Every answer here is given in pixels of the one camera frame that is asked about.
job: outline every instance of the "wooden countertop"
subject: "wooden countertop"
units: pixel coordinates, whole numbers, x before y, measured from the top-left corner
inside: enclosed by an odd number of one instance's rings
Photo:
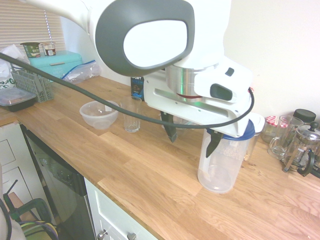
[[[96,77],[78,86],[119,102],[126,85]],[[87,125],[80,107],[91,99],[52,83],[54,100],[10,113],[160,240],[318,240],[320,179],[284,173],[258,142],[234,188],[212,193],[197,179],[203,130],[171,143],[160,125],[141,121],[128,133],[123,116],[107,130]],[[159,118],[143,103],[142,113]]]

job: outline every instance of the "plastic bowl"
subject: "plastic bowl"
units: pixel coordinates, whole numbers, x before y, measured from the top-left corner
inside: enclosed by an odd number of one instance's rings
[[[114,101],[108,101],[119,107]],[[83,120],[95,129],[107,129],[115,122],[118,111],[103,105],[98,101],[91,101],[80,108]]]

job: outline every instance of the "window blind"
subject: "window blind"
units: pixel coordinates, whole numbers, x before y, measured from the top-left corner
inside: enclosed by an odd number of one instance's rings
[[[60,17],[18,0],[0,0],[0,50],[12,44],[23,50],[20,44],[26,42],[55,42],[57,51],[65,50]]]

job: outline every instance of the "dishwasher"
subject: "dishwasher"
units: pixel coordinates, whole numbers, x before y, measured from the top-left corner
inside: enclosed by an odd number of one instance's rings
[[[25,126],[21,125],[49,206],[71,240],[94,240],[94,227],[84,177]]]

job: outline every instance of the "green basket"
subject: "green basket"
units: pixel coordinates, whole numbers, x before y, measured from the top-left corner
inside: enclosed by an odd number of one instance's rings
[[[54,99],[50,81],[26,69],[12,71],[15,85],[19,89],[35,93],[39,103]]]

